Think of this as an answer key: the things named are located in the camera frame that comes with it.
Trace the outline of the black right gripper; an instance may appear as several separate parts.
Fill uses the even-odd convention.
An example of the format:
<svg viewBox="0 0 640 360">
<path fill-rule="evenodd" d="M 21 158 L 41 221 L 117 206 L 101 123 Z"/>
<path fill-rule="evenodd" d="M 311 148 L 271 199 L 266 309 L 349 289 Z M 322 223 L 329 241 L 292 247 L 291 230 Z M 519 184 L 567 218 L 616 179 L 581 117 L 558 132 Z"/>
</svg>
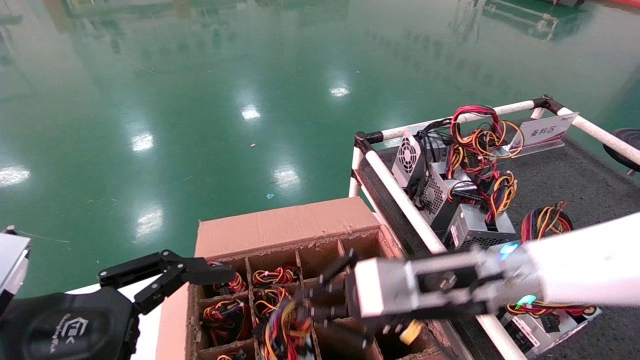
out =
<svg viewBox="0 0 640 360">
<path fill-rule="evenodd" d="M 341 274 L 352 269 L 359 260 L 358 251 L 348 248 L 345 255 L 329 264 L 311 287 L 302 290 L 307 301 L 322 300 L 345 292 Z M 367 350 L 384 326 L 406 326 L 410 321 L 466 319 L 490 315 L 498 308 L 486 300 L 468 298 L 367 298 L 366 317 L 349 304 L 311 304 L 310 317 L 322 335 L 348 350 Z"/>
</svg>

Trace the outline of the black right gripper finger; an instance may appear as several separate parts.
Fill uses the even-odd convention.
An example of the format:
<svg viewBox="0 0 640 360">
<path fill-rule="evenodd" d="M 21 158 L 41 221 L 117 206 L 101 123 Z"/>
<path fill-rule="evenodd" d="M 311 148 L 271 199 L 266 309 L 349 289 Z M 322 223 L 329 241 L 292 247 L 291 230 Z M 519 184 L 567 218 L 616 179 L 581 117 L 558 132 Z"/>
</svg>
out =
<svg viewBox="0 0 640 360">
<path fill-rule="evenodd" d="M 103 269 L 99 275 L 100 296 L 120 296 L 119 289 L 155 278 L 135 294 L 132 311 L 148 315 L 185 284 L 227 284 L 234 280 L 232 265 L 210 265 L 203 257 L 183 257 L 162 250 Z"/>
</svg>

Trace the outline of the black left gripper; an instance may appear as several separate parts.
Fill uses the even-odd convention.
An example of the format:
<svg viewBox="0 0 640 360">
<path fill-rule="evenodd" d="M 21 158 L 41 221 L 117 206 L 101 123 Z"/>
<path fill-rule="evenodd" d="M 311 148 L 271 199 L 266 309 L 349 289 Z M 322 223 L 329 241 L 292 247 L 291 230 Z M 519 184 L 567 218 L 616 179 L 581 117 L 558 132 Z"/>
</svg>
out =
<svg viewBox="0 0 640 360">
<path fill-rule="evenodd" d="M 12 300 L 1 317 L 3 360 L 128 360 L 139 311 L 121 292 L 52 294 Z"/>
</svg>

